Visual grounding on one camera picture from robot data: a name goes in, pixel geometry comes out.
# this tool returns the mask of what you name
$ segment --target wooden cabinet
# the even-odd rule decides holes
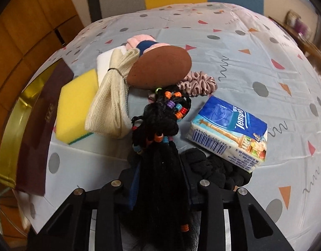
[[[0,143],[8,114],[32,75],[81,29],[83,25],[71,0],[11,0],[6,6],[0,15]],[[4,212],[20,226],[16,220],[18,208],[4,208]],[[2,219],[10,246],[26,242]]]

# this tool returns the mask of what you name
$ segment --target purple bead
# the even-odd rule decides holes
[[[171,101],[171,100],[169,100],[166,105],[171,109],[175,107],[175,103],[173,101]]]

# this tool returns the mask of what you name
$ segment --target purple object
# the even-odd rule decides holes
[[[308,26],[305,23],[303,23],[301,19],[297,18],[295,21],[294,30],[299,34],[306,36],[308,32]]]
[[[171,109],[175,107],[175,103],[173,101],[171,101],[171,100],[169,100],[166,105]]]

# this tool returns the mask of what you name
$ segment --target brown oval sponge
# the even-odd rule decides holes
[[[192,59],[181,47],[161,46],[144,53],[132,66],[127,82],[139,89],[177,84],[191,70]]]

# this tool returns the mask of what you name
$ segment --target metal screw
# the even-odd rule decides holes
[[[247,189],[245,189],[245,188],[239,188],[239,189],[238,189],[238,193],[241,194],[241,195],[246,195],[246,194],[247,194]]]
[[[77,188],[73,191],[74,195],[81,195],[84,192],[82,188]]]
[[[207,186],[210,185],[210,182],[207,179],[203,179],[203,180],[200,181],[200,185],[204,186],[204,187],[207,187]]]
[[[121,181],[120,181],[120,180],[113,180],[113,181],[111,182],[111,185],[112,185],[113,187],[119,187],[119,186],[121,186]]]

